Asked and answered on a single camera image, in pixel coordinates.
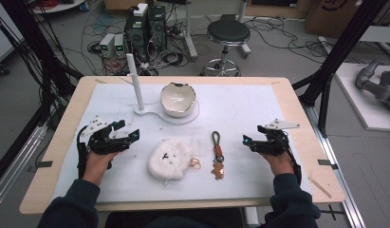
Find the brown cardboard box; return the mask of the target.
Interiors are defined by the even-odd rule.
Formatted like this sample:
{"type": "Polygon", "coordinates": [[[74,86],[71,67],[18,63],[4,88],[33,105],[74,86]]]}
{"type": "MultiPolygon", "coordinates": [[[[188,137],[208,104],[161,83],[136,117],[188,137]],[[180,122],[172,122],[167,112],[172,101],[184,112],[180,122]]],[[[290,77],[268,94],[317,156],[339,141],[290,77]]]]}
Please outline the brown cardboard box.
{"type": "MultiPolygon", "coordinates": [[[[311,0],[311,7],[304,23],[306,33],[340,38],[362,3],[368,1],[370,0],[311,0]]],[[[390,22],[390,0],[385,1],[385,5],[371,23],[377,24],[383,16],[385,16],[384,24],[390,22]]],[[[363,16],[358,17],[357,26],[372,14],[372,9],[373,7],[369,12],[365,11],[363,16]]]]}

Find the person's left hand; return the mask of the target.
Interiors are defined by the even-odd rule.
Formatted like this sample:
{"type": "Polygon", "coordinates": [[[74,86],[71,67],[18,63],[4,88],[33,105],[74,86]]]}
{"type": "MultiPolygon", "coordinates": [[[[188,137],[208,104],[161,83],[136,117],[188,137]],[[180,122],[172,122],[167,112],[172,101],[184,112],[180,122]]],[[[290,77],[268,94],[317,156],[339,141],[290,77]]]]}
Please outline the person's left hand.
{"type": "Polygon", "coordinates": [[[87,156],[83,179],[99,186],[102,183],[102,178],[107,170],[108,164],[117,155],[118,153],[99,155],[90,151],[87,156]]]}

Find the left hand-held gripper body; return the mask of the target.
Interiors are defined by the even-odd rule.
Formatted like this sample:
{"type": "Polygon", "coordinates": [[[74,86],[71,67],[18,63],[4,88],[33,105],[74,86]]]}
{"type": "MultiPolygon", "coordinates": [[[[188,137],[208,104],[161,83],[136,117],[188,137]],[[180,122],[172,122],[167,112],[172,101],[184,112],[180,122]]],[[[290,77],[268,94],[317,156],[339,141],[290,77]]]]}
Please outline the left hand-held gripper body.
{"type": "Polygon", "coordinates": [[[128,136],[115,139],[111,137],[112,132],[116,131],[111,123],[96,115],[81,129],[79,136],[89,137],[87,142],[89,149],[99,155],[121,152],[130,147],[132,142],[128,141],[128,136]]]}

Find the black tape strip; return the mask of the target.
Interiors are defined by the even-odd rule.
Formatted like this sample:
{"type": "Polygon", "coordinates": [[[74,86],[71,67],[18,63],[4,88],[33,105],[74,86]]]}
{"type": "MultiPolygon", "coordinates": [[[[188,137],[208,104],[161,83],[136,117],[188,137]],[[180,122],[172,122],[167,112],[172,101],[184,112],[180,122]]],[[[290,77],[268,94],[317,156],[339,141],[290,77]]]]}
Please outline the black tape strip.
{"type": "Polygon", "coordinates": [[[51,167],[53,164],[53,161],[38,161],[34,165],[31,165],[28,168],[28,172],[35,173],[39,168],[45,168],[45,167],[51,167]]]}
{"type": "Polygon", "coordinates": [[[332,163],[330,160],[318,160],[318,164],[330,166],[333,170],[337,170],[339,168],[336,163],[332,163]]]}

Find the white eggshell-shaped bowl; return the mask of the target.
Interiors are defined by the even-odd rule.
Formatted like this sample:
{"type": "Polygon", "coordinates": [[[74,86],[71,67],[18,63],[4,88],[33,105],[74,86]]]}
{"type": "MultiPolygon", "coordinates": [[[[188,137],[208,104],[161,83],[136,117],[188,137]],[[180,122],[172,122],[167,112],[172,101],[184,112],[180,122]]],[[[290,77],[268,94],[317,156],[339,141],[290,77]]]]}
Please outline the white eggshell-shaped bowl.
{"type": "Polygon", "coordinates": [[[196,94],[188,84],[170,83],[161,90],[159,100],[168,115],[182,118],[193,112],[196,94]]]}

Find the green loop bear keychain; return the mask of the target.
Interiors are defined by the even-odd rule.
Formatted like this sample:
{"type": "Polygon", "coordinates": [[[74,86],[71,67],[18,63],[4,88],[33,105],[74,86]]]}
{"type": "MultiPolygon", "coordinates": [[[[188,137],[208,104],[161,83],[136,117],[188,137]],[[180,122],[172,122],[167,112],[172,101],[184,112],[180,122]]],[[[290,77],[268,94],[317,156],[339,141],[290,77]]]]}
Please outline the green loop bear keychain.
{"type": "Polygon", "coordinates": [[[214,163],[211,173],[214,174],[217,180],[222,180],[224,178],[224,156],[220,147],[220,134],[218,131],[212,133],[212,140],[214,144],[214,163]]]}

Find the white power strip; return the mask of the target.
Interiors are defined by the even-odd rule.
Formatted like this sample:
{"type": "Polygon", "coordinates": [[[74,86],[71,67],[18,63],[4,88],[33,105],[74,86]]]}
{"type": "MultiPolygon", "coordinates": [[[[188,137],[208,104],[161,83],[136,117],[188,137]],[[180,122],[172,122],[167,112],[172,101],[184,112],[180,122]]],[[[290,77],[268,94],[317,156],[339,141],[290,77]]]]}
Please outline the white power strip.
{"type": "Polygon", "coordinates": [[[148,5],[145,4],[145,3],[139,3],[135,10],[133,11],[133,14],[135,16],[139,16],[139,17],[143,17],[145,15],[145,13],[147,12],[148,10],[148,5]]]}

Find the white floor platform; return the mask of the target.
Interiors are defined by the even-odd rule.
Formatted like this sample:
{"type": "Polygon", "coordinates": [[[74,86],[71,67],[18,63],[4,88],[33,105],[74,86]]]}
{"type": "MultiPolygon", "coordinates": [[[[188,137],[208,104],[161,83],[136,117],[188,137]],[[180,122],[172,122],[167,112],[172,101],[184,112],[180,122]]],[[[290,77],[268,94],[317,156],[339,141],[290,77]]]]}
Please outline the white floor platform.
{"type": "Polygon", "coordinates": [[[390,132],[390,110],[375,96],[355,86],[361,64],[343,63],[336,72],[336,80],[353,106],[365,129],[390,132]]]}

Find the white stand with pole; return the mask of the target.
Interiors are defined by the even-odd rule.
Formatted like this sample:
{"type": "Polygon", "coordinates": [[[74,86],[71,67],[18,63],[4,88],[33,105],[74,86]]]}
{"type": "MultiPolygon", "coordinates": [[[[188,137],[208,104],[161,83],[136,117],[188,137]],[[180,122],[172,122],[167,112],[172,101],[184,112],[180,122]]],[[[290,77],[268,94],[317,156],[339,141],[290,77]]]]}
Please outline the white stand with pole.
{"type": "Polygon", "coordinates": [[[197,118],[197,116],[199,115],[199,102],[198,102],[197,98],[195,101],[195,107],[193,109],[193,112],[191,114],[189,114],[188,116],[182,117],[182,118],[172,117],[172,116],[168,115],[163,110],[161,102],[159,100],[160,93],[158,95],[158,100],[156,102],[146,104],[143,101],[143,97],[141,94],[139,75],[137,73],[134,55],[132,53],[127,53],[125,55],[125,57],[126,57],[127,64],[129,67],[129,73],[127,74],[127,76],[132,79],[131,85],[134,88],[136,99],[137,99],[137,105],[135,106],[135,113],[136,114],[138,114],[140,116],[145,116],[145,115],[158,116],[164,122],[166,122],[168,124],[174,124],[174,125],[189,124],[197,118]]]}

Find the thin wooden stick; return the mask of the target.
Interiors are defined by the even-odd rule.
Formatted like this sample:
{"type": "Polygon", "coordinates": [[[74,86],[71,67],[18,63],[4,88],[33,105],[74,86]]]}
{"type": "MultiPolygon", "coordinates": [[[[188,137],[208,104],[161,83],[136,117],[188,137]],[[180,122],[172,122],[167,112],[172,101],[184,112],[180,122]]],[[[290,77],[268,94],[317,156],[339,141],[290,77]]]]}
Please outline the thin wooden stick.
{"type": "Polygon", "coordinates": [[[324,189],[324,187],[318,183],[316,180],[314,180],[312,177],[308,177],[309,181],[313,183],[318,189],[320,189],[329,199],[332,198],[332,195],[324,189]]]}

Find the person's right hand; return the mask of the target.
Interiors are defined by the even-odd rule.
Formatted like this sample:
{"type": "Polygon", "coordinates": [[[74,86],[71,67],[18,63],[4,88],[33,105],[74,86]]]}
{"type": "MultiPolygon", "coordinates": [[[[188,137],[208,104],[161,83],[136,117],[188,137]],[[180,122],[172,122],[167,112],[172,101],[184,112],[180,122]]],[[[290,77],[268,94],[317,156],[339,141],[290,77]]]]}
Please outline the person's right hand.
{"type": "Polygon", "coordinates": [[[278,156],[264,155],[263,158],[269,163],[270,169],[274,176],[282,174],[293,174],[293,163],[290,156],[283,153],[278,156]]]}

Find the black computer tower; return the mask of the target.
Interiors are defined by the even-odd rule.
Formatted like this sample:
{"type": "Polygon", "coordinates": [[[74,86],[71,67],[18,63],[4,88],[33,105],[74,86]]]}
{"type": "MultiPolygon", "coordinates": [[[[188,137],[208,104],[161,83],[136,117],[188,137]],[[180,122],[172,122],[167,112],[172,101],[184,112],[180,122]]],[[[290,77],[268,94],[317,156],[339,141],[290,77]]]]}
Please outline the black computer tower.
{"type": "Polygon", "coordinates": [[[167,48],[165,7],[153,6],[149,12],[150,44],[157,50],[167,48]]]}
{"type": "Polygon", "coordinates": [[[147,44],[149,41],[147,14],[135,16],[133,12],[130,12],[126,19],[124,32],[129,52],[138,61],[147,62],[147,44]]]}

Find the white fluffy plush pouch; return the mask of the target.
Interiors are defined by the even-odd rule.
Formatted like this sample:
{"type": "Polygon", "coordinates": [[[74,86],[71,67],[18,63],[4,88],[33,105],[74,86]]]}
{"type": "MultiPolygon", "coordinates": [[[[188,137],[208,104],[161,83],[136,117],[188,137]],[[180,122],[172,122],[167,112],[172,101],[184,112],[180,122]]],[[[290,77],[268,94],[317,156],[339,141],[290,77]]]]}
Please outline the white fluffy plush pouch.
{"type": "Polygon", "coordinates": [[[163,140],[148,159],[151,175],[159,181],[181,180],[193,151],[188,144],[177,139],[163,140]]]}

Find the black metal frame post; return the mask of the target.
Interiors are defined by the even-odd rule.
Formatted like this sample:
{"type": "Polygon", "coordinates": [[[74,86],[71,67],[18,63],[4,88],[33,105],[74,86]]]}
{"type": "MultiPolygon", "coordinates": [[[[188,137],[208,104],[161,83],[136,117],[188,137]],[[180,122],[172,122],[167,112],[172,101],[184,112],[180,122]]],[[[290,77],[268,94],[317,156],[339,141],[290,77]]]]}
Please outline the black metal frame post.
{"type": "Polygon", "coordinates": [[[318,70],[292,85],[294,90],[307,86],[306,91],[299,96],[302,105],[313,107],[317,98],[321,97],[317,126],[324,138],[327,137],[326,118],[332,79],[345,58],[360,41],[387,1],[362,0],[362,4],[318,70]]]}
{"type": "Polygon", "coordinates": [[[0,30],[19,53],[28,72],[40,87],[38,124],[42,125],[51,116],[51,108],[73,94],[76,86],[71,83],[71,79],[79,81],[83,75],[70,66],[65,56],[63,62],[55,55],[37,25],[27,0],[0,0],[0,5],[24,38],[21,41],[0,17],[0,30]]]}

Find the light wooden table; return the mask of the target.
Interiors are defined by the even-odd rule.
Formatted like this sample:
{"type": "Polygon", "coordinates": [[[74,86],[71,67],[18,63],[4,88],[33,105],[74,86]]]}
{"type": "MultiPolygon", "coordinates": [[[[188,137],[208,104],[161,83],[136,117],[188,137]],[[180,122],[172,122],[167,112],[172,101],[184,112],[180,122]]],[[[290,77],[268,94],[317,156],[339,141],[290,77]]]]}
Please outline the light wooden table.
{"type": "MultiPolygon", "coordinates": [[[[319,138],[320,131],[306,112],[306,107],[300,103],[289,80],[283,77],[200,77],[200,76],[140,76],[141,86],[156,84],[166,85],[170,82],[186,82],[196,85],[218,86],[270,86],[287,121],[300,125],[299,130],[292,130],[293,146],[300,151],[300,159],[305,163],[303,179],[311,187],[310,194],[315,203],[340,203],[345,199],[345,193],[335,177],[330,166],[319,165],[318,160],[328,160],[328,151],[324,149],[324,141],[319,138]],[[329,199],[320,189],[311,183],[312,177],[327,190],[329,199]]],[[[97,85],[127,85],[132,86],[128,76],[85,76],[77,85],[70,104],[60,121],[49,148],[44,155],[45,161],[53,161],[51,167],[40,168],[29,185],[20,204],[19,210],[24,215],[42,214],[51,202],[55,192],[56,181],[59,179],[61,164],[65,160],[66,146],[72,142],[78,121],[89,104],[89,99],[97,85]]],[[[189,209],[211,207],[252,207],[265,206],[269,203],[267,197],[246,197],[229,199],[168,199],[151,202],[109,202],[100,203],[100,211],[127,210],[162,210],[189,209]]]]}

